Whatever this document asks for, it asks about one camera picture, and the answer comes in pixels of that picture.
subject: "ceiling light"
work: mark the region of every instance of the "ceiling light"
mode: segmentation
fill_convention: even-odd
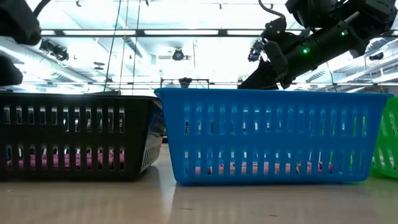
[[[42,30],[42,35],[55,35],[54,30]]]
[[[362,86],[362,87],[359,87],[359,88],[355,88],[355,89],[352,89],[352,90],[348,90],[347,93],[355,93],[355,92],[357,92],[357,91],[359,91],[359,90],[363,90],[363,89],[365,89],[365,88],[366,88],[365,86]]]
[[[256,35],[260,36],[263,30],[228,30],[228,35]]]
[[[371,86],[373,83],[335,83],[335,85],[339,86]]]
[[[64,30],[65,35],[136,35],[135,30]]]
[[[145,30],[147,35],[217,35],[218,30]]]

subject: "pink cloth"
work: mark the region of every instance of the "pink cloth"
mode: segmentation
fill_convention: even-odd
[[[231,174],[235,174],[235,163],[231,163],[230,164],[230,173]],[[329,164],[329,173],[331,174],[331,170],[332,170],[333,166],[331,164]],[[242,174],[246,174],[246,170],[247,170],[247,165],[246,162],[242,163]],[[285,165],[285,173],[289,174],[290,173],[290,164],[286,163]],[[253,168],[252,168],[253,174],[257,174],[258,172],[258,164],[257,162],[253,162]],[[279,174],[280,171],[280,165],[279,163],[275,163],[275,174]],[[307,162],[307,173],[310,174],[312,171],[312,165],[311,162]],[[296,174],[299,174],[301,172],[301,163],[298,163],[296,165]],[[200,174],[200,167],[196,167],[195,168],[195,173],[196,174]],[[207,174],[210,175],[213,173],[213,168],[209,167],[207,170]],[[218,173],[219,174],[224,174],[224,164],[221,164],[218,166]],[[268,162],[264,162],[264,173],[268,174],[269,173],[269,163]],[[318,173],[321,174],[322,173],[322,162],[318,163]]]
[[[124,154],[120,154],[120,164],[122,165],[124,163]],[[69,168],[69,154],[65,154],[65,168]],[[80,159],[80,154],[76,154],[76,167],[79,169],[81,164],[81,159]],[[103,155],[102,153],[98,153],[98,164],[102,166],[103,164]],[[12,168],[12,162],[8,161],[7,162],[8,169]],[[87,154],[87,168],[90,169],[92,166],[91,164],[91,153]],[[109,153],[109,166],[113,166],[113,153]],[[53,167],[54,169],[58,169],[58,154],[53,155]],[[42,155],[42,168],[46,169],[47,168],[47,156]],[[24,160],[20,159],[19,160],[19,169],[23,170],[24,169]],[[35,155],[30,155],[30,169],[36,169],[36,163],[35,163]]]

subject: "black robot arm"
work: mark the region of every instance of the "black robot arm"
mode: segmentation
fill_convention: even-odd
[[[304,37],[286,32],[280,17],[266,24],[261,60],[256,71],[238,88],[287,88],[299,75],[347,51],[364,55],[369,41],[392,27],[397,15],[395,0],[289,0],[286,8],[313,34]]]

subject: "wooden surface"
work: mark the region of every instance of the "wooden surface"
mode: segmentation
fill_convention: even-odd
[[[396,223],[398,180],[183,187],[167,145],[134,183],[0,183],[0,223]]]

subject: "basket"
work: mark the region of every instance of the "basket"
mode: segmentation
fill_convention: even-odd
[[[159,156],[159,99],[1,94],[0,179],[133,180]]]
[[[392,95],[163,88],[181,184],[357,182]]]
[[[376,150],[372,162],[372,172],[398,178],[398,97],[389,99],[384,108]]]

